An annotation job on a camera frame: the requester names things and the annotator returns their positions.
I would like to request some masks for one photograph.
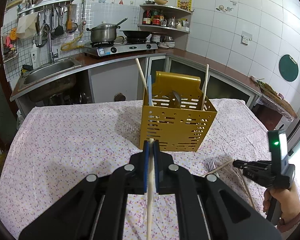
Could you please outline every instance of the poster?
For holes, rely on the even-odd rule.
[[[191,2],[192,0],[178,0],[177,7],[187,11],[191,11]]]

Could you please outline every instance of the soap bottle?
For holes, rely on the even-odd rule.
[[[32,49],[30,50],[30,56],[33,69],[39,68],[41,65],[40,48],[37,47],[35,41],[33,41]]]

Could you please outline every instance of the pink sleeve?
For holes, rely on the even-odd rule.
[[[284,220],[281,219],[279,221],[277,229],[282,233],[283,239],[287,239],[299,224],[300,224],[300,213],[287,224],[285,224]]]

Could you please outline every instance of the pot lid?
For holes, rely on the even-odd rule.
[[[97,27],[92,28],[92,30],[101,30],[101,29],[110,29],[110,28],[116,28],[117,26],[115,24],[102,22]]]

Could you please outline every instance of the screw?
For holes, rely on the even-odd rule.
[[[170,164],[168,168],[171,171],[177,171],[179,169],[179,166],[175,164]]]
[[[215,182],[217,180],[217,176],[214,174],[208,174],[207,175],[207,180],[211,182]]]
[[[88,182],[94,182],[94,181],[96,181],[96,179],[97,179],[97,176],[94,175],[94,174],[89,174],[89,175],[86,177],[86,180],[87,180]]]
[[[127,164],[127,165],[125,165],[124,169],[126,171],[133,171],[134,170],[134,165],[133,164]]]

